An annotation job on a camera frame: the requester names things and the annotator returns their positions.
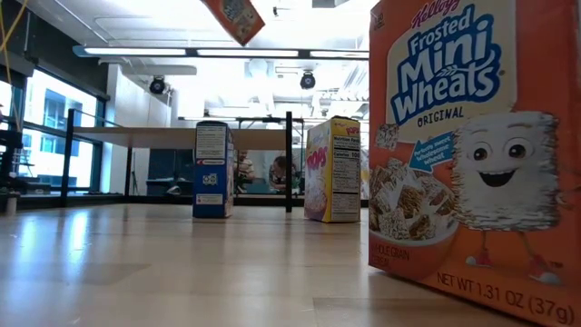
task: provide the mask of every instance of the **blue label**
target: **blue label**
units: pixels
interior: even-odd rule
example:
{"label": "blue label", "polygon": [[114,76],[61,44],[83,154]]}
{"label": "blue label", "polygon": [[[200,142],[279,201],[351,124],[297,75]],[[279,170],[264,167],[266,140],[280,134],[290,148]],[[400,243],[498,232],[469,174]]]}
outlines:
{"label": "blue label", "polygon": [[242,14],[244,3],[242,0],[225,0],[222,3],[222,11],[226,18],[233,22],[236,17]]}
{"label": "blue label", "polygon": [[438,105],[484,103],[497,94],[502,50],[492,43],[494,16],[475,20],[475,11],[468,5],[408,40],[409,57],[398,65],[399,93],[390,101],[398,125]]}
{"label": "blue label", "polygon": [[432,173],[432,167],[452,160],[453,132],[442,134],[422,144],[416,143],[409,168]]}

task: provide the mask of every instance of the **window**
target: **window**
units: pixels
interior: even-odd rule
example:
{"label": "window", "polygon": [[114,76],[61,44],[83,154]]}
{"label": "window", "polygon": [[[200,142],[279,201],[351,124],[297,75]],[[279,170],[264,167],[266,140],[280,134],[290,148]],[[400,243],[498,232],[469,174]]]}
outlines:
{"label": "window", "polygon": [[[65,139],[62,137],[44,135],[40,142],[40,151],[50,154],[64,154]],[[79,156],[79,142],[73,141],[71,156]]]}
{"label": "window", "polygon": [[[25,107],[26,122],[64,131],[69,109],[95,115],[97,99],[48,74],[34,71],[28,78]],[[94,123],[92,116],[78,113],[74,116],[75,126],[93,127]]]}
{"label": "window", "polygon": [[[36,177],[40,183],[61,186],[65,139],[56,131],[66,130],[69,109],[95,115],[97,99],[49,74],[34,71],[26,87],[24,150],[20,160],[23,164],[18,168],[20,175]],[[74,125],[92,127],[95,119],[75,113]],[[91,186],[93,155],[92,144],[73,141],[69,186]]]}
{"label": "window", "polygon": [[[0,130],[3,131],[7,131],[8,130],[8,124],[7,123],[1,123],[0,124]],[[0,153],[6,151],[6,147],[3,145],[0,145]]]}
{"label": "window", "polygon": [[[19,166],[18,173],[21,176],[40,178],[41,183],[60,186],[58,181],[62,181],[63,176],[64,138],[25,128],[23,143],[25,140],[25,156],[21,156],[21,162],[26,164]],[[87,142],[73,141],[69,186],[91,186],[93,147]]]}
{"label": "window", "polygon": [[[52,175],[38,175],[40,183],[49,183],[51,186],[60,187],[63,182],[63,176],[52,176]],[[76,177],[69,177],[69,186],[76,186]]]}
{"label": "window", "polygon": [[10,84],[0,81],[0,111],[4,116],[12,114],[12,92]]}

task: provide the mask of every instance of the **nutrition facts label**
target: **nutrition facts label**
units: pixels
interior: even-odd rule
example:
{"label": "nutrition facts label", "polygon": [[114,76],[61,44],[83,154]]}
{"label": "nutrition facts label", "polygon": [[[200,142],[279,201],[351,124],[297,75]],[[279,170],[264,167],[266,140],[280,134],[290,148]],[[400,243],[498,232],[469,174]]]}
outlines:
{"label": "nutrition facts label", "polygon": [[358,137],[333,137],[332,220],[352,221],[359,215],[361,161]]}
{"label": "nutrition facts label", "polygon": [[196,158],[224,159],[226,157],[226,127],[198,126],[196,129]]}

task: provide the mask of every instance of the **cereal bowl image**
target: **cereal bowl image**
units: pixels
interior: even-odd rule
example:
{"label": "cereal bowl image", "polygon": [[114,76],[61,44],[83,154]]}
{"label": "cereal bowl image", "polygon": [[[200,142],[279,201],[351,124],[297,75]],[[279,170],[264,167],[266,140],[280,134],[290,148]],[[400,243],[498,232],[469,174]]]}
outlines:
{"label": "cereal bowl image", "polygon": [[305,216],[307,218],[322,221],[325,217],[328,202],[325,189],[325,180],[320,176],[307,186],[308,196],[305,196]]}
{"label": "cereal bowl image", "polygon": [[454,194],[432,174],[414,171],[397,159],[371,177],[369,243],[388,242],[421,261],[393,260],[391,272],[419,280],[446,257],[459,223]]}
{"label": "cereal bowl image", "polygon": [[309,219],[322,221],[327,212],[327,194],[320,188],[313,189],[311,194],[305,201],[305,215]]}

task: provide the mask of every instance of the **person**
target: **person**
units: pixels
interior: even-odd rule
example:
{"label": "person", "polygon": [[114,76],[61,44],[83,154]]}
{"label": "person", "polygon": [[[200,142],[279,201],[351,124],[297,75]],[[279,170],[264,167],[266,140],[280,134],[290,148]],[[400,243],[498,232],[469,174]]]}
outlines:
{"label": "person", "polygon": [[[276,193],[284,193],[286,185],[286,174],[287,174],[287,157],[284,155],[278,156],[274,159],[269,170],[269,183],[271,188],[273,188]],[[295,175],[295,167],[292,164],[291,176]]]}
{"label": "person", "polygon": [[244,193],[246,190],[244,185],[246,183],[252,183],[254,180],[254,165],[252,160],[248,158],[248,151],[240,150],[238,152],[238,160],[235,162],[234,166],[236,175],[236,185],[238,185],[238,191]]}

